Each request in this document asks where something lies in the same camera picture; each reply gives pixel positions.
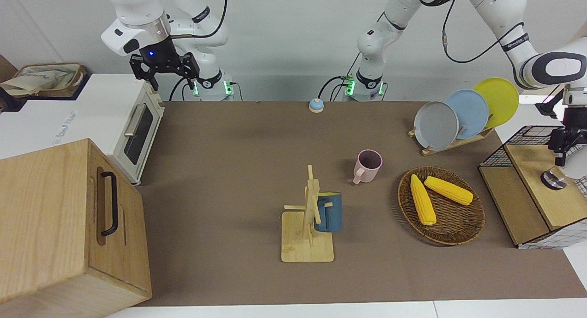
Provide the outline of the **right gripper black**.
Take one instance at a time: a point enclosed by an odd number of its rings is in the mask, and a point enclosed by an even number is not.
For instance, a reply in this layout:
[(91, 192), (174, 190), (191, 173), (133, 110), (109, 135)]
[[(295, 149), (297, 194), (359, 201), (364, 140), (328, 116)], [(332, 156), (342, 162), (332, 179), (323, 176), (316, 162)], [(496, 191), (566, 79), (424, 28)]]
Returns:
[(172, 42), (167, 37), (161, 42), (140, 48), (140, 55), (131, 54), (130, 67), (137, 80), (145, 80), (154, 91), (159, 90), (159, 84), (155, 79), (156, 73), (175, 73), (181, 75), (188, 82), (191, 90), (195, 88), (194, 82), (200, 74), (200, 68), (192, 53), (178, 55)]

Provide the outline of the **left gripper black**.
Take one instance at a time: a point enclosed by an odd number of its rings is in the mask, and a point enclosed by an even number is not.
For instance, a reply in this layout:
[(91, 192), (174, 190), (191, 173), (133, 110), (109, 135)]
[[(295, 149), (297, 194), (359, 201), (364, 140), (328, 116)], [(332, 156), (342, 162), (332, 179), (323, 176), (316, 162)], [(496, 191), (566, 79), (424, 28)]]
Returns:
[(556, 166), (566, 164), (566, 153), (568, 152), (567, 137), (573, 137), (571, 147), (587, 144), (587, 119), (586, 118), (564, 118), (564, 128), (555, 128), (550, 134), (548, 148), (555, 157)]

